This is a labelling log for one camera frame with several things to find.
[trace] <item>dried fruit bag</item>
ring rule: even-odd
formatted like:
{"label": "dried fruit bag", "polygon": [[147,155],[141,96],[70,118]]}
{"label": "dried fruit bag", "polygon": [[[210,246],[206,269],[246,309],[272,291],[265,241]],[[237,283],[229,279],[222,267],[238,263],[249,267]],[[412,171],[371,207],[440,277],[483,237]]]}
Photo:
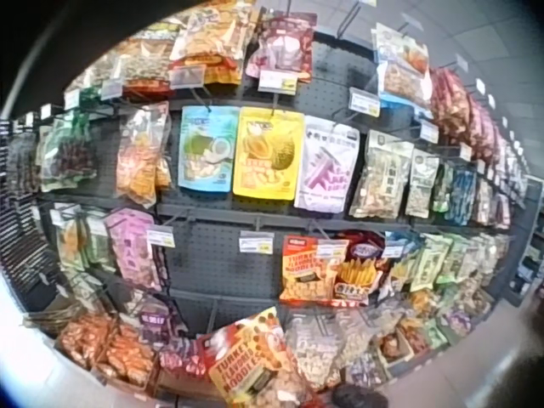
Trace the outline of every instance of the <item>dried fruit bag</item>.
{"label": "dried fruit bag", "polygon": [[170,132],[168,102],[144,106],[121,127],[116,193],[148,208],[156,202],[156,168],[162,141]]}
{"label": "dried fruit bag", "polygon": [[198,339],[209,376],[229,406],[310,406],[275,308]]}
{"label": "dried fruit bag", "polygon": [[359,131],[306,116],[295,207],[341,213],[359,154]]}
{"label": "dried fruit bag", "polygon": [[[323,258],[318,258],[319,245],[328,246]],[[347,247],[346,240],[324,242],[312,236],[287,235],[283,241],[280,299],[330,301],[337,268],[346,257]]]}
{"label": "dried fruit bag", "polygon": [[283,70],[297,73],[299,81],[309,82],[316,24],[315,13],[270,10],[261,20],[259,47],[247,61],[246,74],[259,78],[262,69]]}
{"label": "dried fruit bag", "polygon": [[179,136],[178,184],[193,190],[230,191],[240,109],[184,107]]}
{"label": "dried fruit bag", "polygon": [[380,99],[413,106],[432,117],[427,46],[380,23],[376,24],[375,42]]}
{"label": "dried fruit bag", "polygon": [[390,134],[371,130],[366,164],[349,215],[356,218],[397,218],[410,174],[414,145]]}
{"label": "dried fruit bag", "polygon": [[241,108],[233,191],[239,196],[292,200],[304,133],[304,115]]}
{"label": "dried fruit bag", "polygon": [[257,23],[255,0],[211,0],[173,16],[179,23],[170,67],[205,65],[204,83],[241,83]]}

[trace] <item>price tag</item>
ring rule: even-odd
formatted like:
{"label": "price tag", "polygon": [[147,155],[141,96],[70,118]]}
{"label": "price tag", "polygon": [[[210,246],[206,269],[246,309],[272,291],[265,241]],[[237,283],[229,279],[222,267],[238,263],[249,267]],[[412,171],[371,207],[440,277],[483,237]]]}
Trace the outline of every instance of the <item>price tag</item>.
{"label": "price tag", "polygon": [[122,78],[108,79],[102,83],[100,100],[108,100],[122,97]]}
{"label": "price tag", "polygon": [[147,229],[147,241],[159,247],[175,248],[173,227],[169,225],[151,225]]}
{"label": "price tag", "polygon": [[79,106],[79,89],[65,93],[65,111]]}
{"label": "price tag", "polygon": [[171,89],[202,88],[206,77],[206,65],[177,66],[168,72]]}
{"label": "price tag", "polygon": [[58,283],[57,283],[56,286],[57,286],[57,291],[59,291],[60,296],[62,296],[63,298],[69,298],[68,292],[66,291],[66,289],[63,286],[59,285]]}
{"label": "price tag", "polygon": [[91,234],[108,236],[108,230],[105,227],[104,220],[87,217],[87,225],[89,230],[91,231]]}
{"label": "price tag", "polygon": [[437,144],[439,142],[439,128],[433,125],[431,122],[421,120],[422,130],[419,133],[419,137],[428,142]]}
{"label": "price tag", "polygon": [[482,159],[478,159],[478,173],[479,174],[485,174],[485,161]]}
{"label": "price tag", "polygon": [[479,78],[476,78],[476,89],[478,89],[478,92],[480,92],[482,95],[485,95],[485,84]]}
{"label": "price tag", "polygon": [[374,93],[362,89],[349,89],[349,109],[368,116],[380,116],[380,99]]}
{"label": "price tag", "polygon": [[295,95],[297,93],[298,76],[294,72],[261,70],[258,81],[259,92]]}
{"label": "price tag", "polygon": [[461,152],[459,156],[465,161],[470,162],[470,159],[473,156],[473,148],[470,147],[468,144],[461,143]]}
{"label": "price tag", "polygon": [[495,98],[493,98],[492,94],[490,93],[487,94],[487,100],[489,101],[491,108],[495,109],[496,108]]}
{"label": "price tag", "polygon": [[49,214],[51,215],[51,223],[53,225],[56,225],[57,227],[62,227],[64,225],[65,221],[62,219],[59,210],[49,210]]}
{"label": "price tag", "polygon": [[40,109],[40,119],[44,120],[51,116],[51,104],[42,106]]}

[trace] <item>yellow snack bag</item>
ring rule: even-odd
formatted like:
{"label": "yellow snack bag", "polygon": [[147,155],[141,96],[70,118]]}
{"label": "yellow snack bag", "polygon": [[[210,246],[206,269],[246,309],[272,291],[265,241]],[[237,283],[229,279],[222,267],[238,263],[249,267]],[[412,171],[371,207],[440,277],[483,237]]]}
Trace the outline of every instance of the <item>yellow snack bag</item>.
{"label": "yellow snack bag", "polygon": [[293,200],[303,134],[302,113],[241,108],[234,193],[271,200]]}

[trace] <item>snack bag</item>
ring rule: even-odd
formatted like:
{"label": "snack bag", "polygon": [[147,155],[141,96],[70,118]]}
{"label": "snack bag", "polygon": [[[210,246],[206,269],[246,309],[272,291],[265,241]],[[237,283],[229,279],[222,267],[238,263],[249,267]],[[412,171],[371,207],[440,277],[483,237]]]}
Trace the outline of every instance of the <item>snack bag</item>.
{"label": "snack bag", "polygon": [[380,99],[413,106],[416,113],[433,117],[427,46],[380,23],[374,39]]}
{"label": "snack bag", "polygon": [[306,116],[295,207],[341,213],[359,154],[359,131]]}
{"label": "snack bag", "polygon": [[241,108],[233,191],[238,196],[292,200],[304,132],[304,115]]}
{"label": "snack bag", "polygon": [[229,406],[310,406],[275,308],[198,339],[212,382]]}
{"label": "snack bag", "polygon": [[168,102],[138,109],[121,126],[117,154],[116,193],[145,208],[156,202],[156,169],[162,141],[170,132]]}
{"label": "snack bag", "polygon": [[241,83],[246,47],[257,24],[255,0],[211,0],[173,18],[179,32],[170,68],[205,65],[204,83]]}
{"label": "snack bag", "polygon": [[179,135],[178,184],[193,190],[230,191],[240,109],[186,106]]}
{"label": "snack bag", "polygon": [[[318,258],[319,245],[330,247]],[[337,267],[346,256],[345,240],[318,240],[311,236],[286,235],[283,241],[281,300],[330,301]]]}
{"label": "snack bag", "polygon": [[406,215],[428,218],[429,202],[440,159],[425,151],[414,149],[411,159],[410,193],[406,202]]}
{"label": "snack bag", "polygon": [[261,19],[258,49],[247,61],[246,75],[259,78],[261,70],[295,72],[301,82],[312,78],[315,13],[270,10]]}
{"label": "snack bag", "polygon": [[397,218],[410,174],[414,145],[390,134],[371,130],[366,163],[349,215],[356,218]]}

